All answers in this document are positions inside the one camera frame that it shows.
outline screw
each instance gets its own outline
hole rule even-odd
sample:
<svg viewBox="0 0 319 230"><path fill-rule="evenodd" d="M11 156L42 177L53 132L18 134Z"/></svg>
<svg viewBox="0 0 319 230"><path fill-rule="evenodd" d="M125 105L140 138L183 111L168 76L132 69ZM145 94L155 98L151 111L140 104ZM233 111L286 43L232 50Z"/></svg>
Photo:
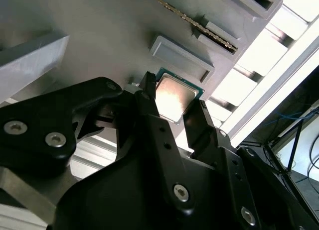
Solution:
<svg viewBox="0 0 319 230"><path fill-rule="evenodd" d="M227 136L227 134L223 131L223 130L219 130L219 133L221 133L221 135L223 136L223 137L226 137Z"/></svg>
<svg viewBox="0 0 319 230"><path fill-rule="evenodd" d="M59 132L52 132L45 137L45 142L49 146L59 148L65 145L66 138Z"/></svg>
<svg viewBox="0 0 319 230"><path fill-rule="evenodd" d="M109 83L108 82L108 88L112 89L112 90L115 90L116 89L116 86L114 86L112 83Z"/></svg>
<svg viewBox="0 0 319 230"><path fill-rule="evenodd" d="M188 191L184 186L180 184L176 184L174 186L174 194L180 201L182 202L188 201L188 198L189 198Z"/></svg>
<svg viewBox="0 0 319 230"><path fill-rule="evenodd" d="M18 120L12 120L7 122L3 126L3 128L6 133L15 134L15 135L23 134L28 130L28 127L26 126L26 124Z"/></svg>
<svg viewBox="0 0 319 230"><path fill-rule="evenodd" d="M142 93L142 96L143 96L145 99L148 99L148 100L150 99L150 97L148 96L148 94L146 94L145 92Z"/></svg>
<svg viewBox="0 0 319 230"><path fill-rule="evenodd" d="M246 222L251 225L254 226L256 225L256 220L254 215L245 207L241 207L241 216L244 218L244 220L246 220Z"/></svg>
<svg viewBox="0 0 319 230"><path fill-rule="evenodd" d="M255 156L254 153L252 153L250 149L246 149L246 151L247 151L247 153L248 153L251 157L254 157L254 156Z"/></svg>

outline black cable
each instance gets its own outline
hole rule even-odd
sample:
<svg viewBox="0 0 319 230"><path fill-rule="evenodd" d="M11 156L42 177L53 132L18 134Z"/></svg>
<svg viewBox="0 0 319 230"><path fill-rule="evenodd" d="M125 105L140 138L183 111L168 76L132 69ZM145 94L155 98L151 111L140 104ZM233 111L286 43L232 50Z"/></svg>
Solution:
<svg viewBox="0 0 319 230"><path fill-rule="evenodd" d="M274 167L273 163L270 161L270 159L268 158L268 156L267 156L267 154L266 154L265 148L263 148L263 151L264 151L264 155L265 155L265 157L266 157L266 163L267 163L267 161L268 161L268 162L271 164L271 166Z"/></svg>
<svg viewBox="0 0 319 230"><path fill-rule="evenodd" d="M303 179L301 179L301 180L298 180L297 182L295 182L295 184L300 183L300 182L302 182L302 181L304 181L304 180L306 180L306 179L308 179L308 177L305 177L305 178L303 178Z"/></svg>
<svg viewBox="0 0 319 230"><path fill-rule="evenodd" d="M312 184L312 182L310 181L310 177L309 177L309 174L310 174L310 171L311 169L315 166L315 164L318 162L319 158L316 159L316 161L313 163L313 165L309 168L309 170L307 171L307 178L308 178L308 181L311 185L311 187L317 192L317 194L319 194L319 191L314 187L314 185Z"/></svg>
<svg viewBox="0 0 319 230"><path fill-rule="evenodd" d="M315 164L314 164L314 161L313 161L313 149L314 149L314 145L316 143L316 141L318 140L319 138L319 134L316 136L316 138L314 139L314 141L312 142L311 146L310 146L310 151L309 151L309 159L310 159L310 162L311 164L313 165L312 167L315 167L316 169L319 169L319 167L317 167Z"/></svg>

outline black plastic bracket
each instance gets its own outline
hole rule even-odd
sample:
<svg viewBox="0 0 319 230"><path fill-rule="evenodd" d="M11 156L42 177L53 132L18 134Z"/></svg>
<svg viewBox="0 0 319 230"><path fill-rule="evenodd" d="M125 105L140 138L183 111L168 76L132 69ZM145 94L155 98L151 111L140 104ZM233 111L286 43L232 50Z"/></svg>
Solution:
<svg viewBox="0 0 319 230"><path fill-rule="evenodd" d="M255 151L248 147L239 148L238 155L248 173L259 214L268 226L273 225L275 229L318 228L316 220L306 212L307 208L302 207L304 200L293 197Z"/></svg>
<svg viewBox="0 0 319 230"><path fill-rule="evenodd" d="M0 166L41 175L63 172L76 143L103 129L94 122L86 123L91 111L121 93L112 80L96 78L1 108ZM6 132L3 126L12 120L24 123L27 131L18 135ZM46 143L45 137L52 132L65 136L62 147Z"/></svg>
<svg viewBox="0 0 319 230"><path fill-rule="evenodd" d="M167 120L160 118L155 100L143 91L135 93L138 119L138 140L142 143L146 155L154 160L163 197L169 206L178 213L190 215L194 209L195 196L187 182L186 170L173 133ZM188 198L179 199L174 194L174 187L186 188Z"/></svg>
<svg viewBox="0 0 319 230"><path fill-rule="evenodd" d="M231 146L229 137L212 123L204 101L195 100L184 115L191 158L211 165L223 176L234 219L244 229L260 229L260 223L241 158ZM249 211L251 222L243 217Z"/></svg>

